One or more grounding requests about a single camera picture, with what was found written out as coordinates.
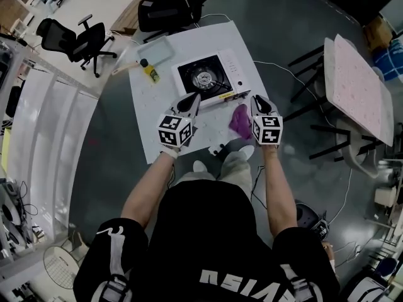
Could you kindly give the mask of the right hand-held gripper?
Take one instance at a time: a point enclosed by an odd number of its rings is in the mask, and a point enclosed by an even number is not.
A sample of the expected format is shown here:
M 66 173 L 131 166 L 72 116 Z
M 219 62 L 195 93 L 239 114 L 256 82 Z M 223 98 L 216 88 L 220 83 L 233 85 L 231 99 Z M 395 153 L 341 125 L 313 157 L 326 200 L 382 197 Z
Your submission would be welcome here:
M 251 97 L 252 135 L 259 145 L 279 146 L 283 117 L 276 105 L 259 94 Z

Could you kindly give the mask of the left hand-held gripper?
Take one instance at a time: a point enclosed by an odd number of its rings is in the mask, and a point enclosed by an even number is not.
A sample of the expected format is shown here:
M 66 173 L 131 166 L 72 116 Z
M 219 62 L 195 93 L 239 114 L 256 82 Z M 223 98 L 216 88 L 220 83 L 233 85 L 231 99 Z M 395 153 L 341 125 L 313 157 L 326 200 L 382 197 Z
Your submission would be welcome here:
M 172 148 L 188 146 L 195 131 L 201 95 L 191 92 L 171 103 L 157 122 L 159 143 Z

